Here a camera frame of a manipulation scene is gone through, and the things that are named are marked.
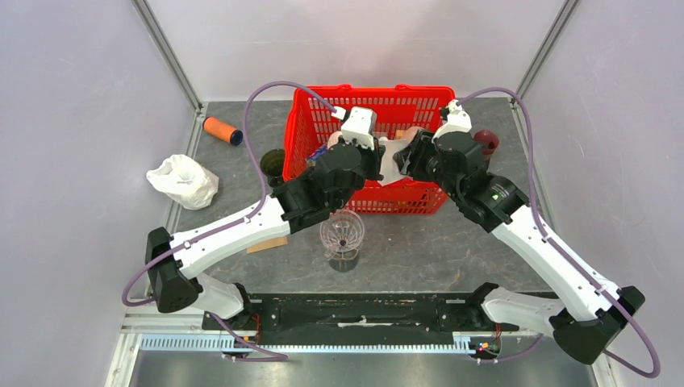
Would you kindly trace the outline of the black mounting rail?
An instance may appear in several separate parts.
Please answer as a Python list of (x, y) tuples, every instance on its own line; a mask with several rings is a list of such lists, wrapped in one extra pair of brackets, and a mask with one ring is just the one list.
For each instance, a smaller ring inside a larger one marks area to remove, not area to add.
[(266, 345), (447, 344), (454, 332), (517, 331), (467, 303), (467, 293), (252, 293), (225, 324)]

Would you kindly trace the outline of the red plastic shopping basket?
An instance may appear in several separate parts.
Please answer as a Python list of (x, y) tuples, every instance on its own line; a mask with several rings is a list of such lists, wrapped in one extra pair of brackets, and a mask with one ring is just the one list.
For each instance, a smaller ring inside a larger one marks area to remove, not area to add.
[[(447, 86), (319, 85), (313, 91), (323, 102), (301, 89), (294, 91), (284, 138), (283, 177), (287, 181), (302, 173), (307, 168), (308, 157), (340, 129), (340, 120), (332, 117), (325, 102), (344, 109), (360, 106), (373, 110), (377, 115), (375, 136), (396, 139), (411, 127), (436, 131), (442, 124), (440, 108), (455, 98), (454, 91)], [(432, 215), (447, 199), (433, 183), (404, 178), (386, 186), (367, 181), (364, 189), (356, 192), (346, 206), (358, 214)]]

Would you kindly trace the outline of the dark green glass dripper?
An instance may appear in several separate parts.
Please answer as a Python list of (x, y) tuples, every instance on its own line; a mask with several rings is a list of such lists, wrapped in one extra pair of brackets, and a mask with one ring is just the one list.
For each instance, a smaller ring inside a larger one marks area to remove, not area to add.
[(283, 169), (285, 158), (286, 152), (284, 149), (272, 149), (261, 157), (260, 169), (271, 188), (278, 187), (284, 183)]

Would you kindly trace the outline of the brown paper coffee filter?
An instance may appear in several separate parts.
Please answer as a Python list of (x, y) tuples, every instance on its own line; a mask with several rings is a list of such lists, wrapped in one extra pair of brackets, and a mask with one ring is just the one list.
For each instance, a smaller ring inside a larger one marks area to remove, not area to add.
[(286, 246), (288, 244), (288, 239), (286, 237), (277, 237), (273, 239), (268, 239), (259, 243), (256, 243), (246, 249), (248, 254), (256, 253), (272, 248), (279, 248), (281, 246)]

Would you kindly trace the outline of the clear glass dripper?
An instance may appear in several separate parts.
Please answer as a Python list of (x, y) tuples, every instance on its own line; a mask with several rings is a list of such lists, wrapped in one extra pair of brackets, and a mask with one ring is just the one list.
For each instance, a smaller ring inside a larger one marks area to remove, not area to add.
[(319, 225), (319, 237), (328, 260), (335, 252), (360, 252), (365, 237), (365, 226), (354, 211), (343, 209), (333, 213)]

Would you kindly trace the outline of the white plastic bag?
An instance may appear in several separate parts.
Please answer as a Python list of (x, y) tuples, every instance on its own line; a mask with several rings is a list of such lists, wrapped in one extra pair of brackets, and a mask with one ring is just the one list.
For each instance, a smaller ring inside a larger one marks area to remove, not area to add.
[(146, 178), (155, 190), (186, 210), (208, 207), (219, 191), (219, 178), (184, 154), (167, 157), (159, 167), (148, 170)]

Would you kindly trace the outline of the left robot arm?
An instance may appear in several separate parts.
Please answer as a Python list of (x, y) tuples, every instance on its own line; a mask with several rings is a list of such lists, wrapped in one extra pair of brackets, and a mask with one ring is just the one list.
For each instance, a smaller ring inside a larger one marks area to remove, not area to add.
[(149, 233), (148, 276), (158, 312), (195, 307), (216, 314), (234, 329), (247, 327), (253, 308), (244, 288), (218, 281), (206, 275), (206, 269), (252, 245), (328, 220), (367, 180), (381, 180), (384, 147), (373, 135), (376, 113), (339, 107), (334, 117), (342, 121), (337, 144), (259, 202), (190, 231), (171, 235), (160, 227)]

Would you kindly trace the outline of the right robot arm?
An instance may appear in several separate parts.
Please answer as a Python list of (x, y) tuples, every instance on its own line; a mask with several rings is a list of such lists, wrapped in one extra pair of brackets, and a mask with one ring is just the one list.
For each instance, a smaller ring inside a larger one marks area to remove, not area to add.
[(519, 187), (489, 171), (493, 142), (471, 134), (470, 117), (456, 101), (441, 114), (443, 123), (434, 132), (404, 132), (390, 154), (392, 170), (438, 185), (465, 218), (521, 256), (555, 293), (540, 298), (485, 283), (468, 298), (467, 323), (477, 330), (499, 323), (536, 331), (574, 360), (593, 364), (644, 304), (644, 295), (592, 269)]

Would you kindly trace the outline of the orange cylinder with blue cap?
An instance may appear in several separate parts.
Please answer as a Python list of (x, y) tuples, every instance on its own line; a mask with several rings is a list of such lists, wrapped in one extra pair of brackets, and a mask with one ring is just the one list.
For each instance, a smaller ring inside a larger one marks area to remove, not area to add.
[(232, 146), (239, 146), (243, 142), (244, 135), (240, 129), (215, 117), (206, 117), (202, 122), (202, 129), (209, 135), (221, 139)]

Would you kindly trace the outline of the white paper coffee filter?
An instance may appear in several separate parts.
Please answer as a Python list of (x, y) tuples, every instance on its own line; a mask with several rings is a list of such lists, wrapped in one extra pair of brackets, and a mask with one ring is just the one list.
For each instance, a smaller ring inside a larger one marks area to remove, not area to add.
[(422, 127), (413, 126), (404, 131), (398, 139), (381, 137), (378, 140), (378, 143), (385, 147), (385, 152), (382, 155), (380, 166), (380, 174), (382, 175), (382, 179), (378, 181), (381, 186), (390, 185), (403, 179), (403, 175), (400, 172), (400, 167), (398, 166), (395, 156), (407, 148), (419, 131), (422, 130)]

